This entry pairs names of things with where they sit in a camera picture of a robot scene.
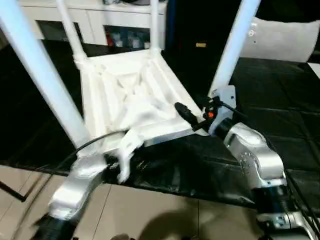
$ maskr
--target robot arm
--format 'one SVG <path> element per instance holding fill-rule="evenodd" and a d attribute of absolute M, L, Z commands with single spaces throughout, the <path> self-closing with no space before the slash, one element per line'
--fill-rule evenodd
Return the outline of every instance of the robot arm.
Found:
<path fill-rule="evenodd" d="M 256 220 L 269 238 L 314 240 L 313 231 L 294 203 L 280 156 L 269 148 L 261 133 L 242 122 L 233 123 L 235 87 L 221 87 L 212 96 L 200 123 L 195 123 L 192 113 L 181 103 L 175 107 L 193 130 L 202 128 L 210 136 L 219 137 L 239 162 L 255 199 Z"/>
<path fill-rule="evenodd" d="M 134 129 L 116 134 L 121 137 L 121 141 L 111 155 L 94 152 L 80 156 L 74 162 L 69 175 L 53 194 L 48 214 L 40 221 L 33 240 L 72 239 L 91 193 L 103 182 L 108 157 L 116 157 L 119 161 L 118 181 L 122 183 L 128 179 L 130 159 L 134 150 L 141 147 L 144 141 Z"/>

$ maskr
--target black tablecloth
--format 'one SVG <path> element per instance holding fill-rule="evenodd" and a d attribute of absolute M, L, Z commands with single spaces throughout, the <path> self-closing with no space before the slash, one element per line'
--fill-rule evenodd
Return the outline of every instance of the black tablecloth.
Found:
<path fill-rule="evenodd" d="M 80 74 L 70 46 L 44 41 L 62 80 L 82 112 Z M 84 45 L 89 56 L 108 47 Z M 164 58 L 201 107 L 219 56 Z M 51 172 L 74 148 L 10 46 L 0 51 L 2 68 L 1 165 Z M 238 108 L 268 136 L 312 208 L 320 214 L 320 79 L 306 63 L 241 58 L 231 83 Z M 72 162 L 56 170 L 66 175 Z M 131 161 L 127 186 L 254 207 L 238 162 L 215 137 L 191 135 L 142 148 Z M 105 174 L 117 183 L 118 169 Z"/>

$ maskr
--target tile floor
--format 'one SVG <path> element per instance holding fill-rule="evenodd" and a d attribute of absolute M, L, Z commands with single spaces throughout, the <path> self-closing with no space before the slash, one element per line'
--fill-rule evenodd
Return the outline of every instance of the tile floor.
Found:
<path fill-rule="evenodd" d="M 48 175 L 0 166 L 0 180 L 22 194 L 40 177 L 39 183 L 43 183 Z M 33 223 L 46 212 L 49 199 L 63 180 L 55 176 L 40 195 L 20 227 L 19 240 L 33 235 Z M 24 203 L 0 191 L 0 240 L 12 237 L 39 185 Z M 254 221 L 253 210 L 238 206 L 105 184 L 93 193 L 74 236 L 110 240 L 126 233 L 136 240 L 180 240 L 196 235 L 201 240 L 256 240 L 261 232 L 252 227 Z"/>

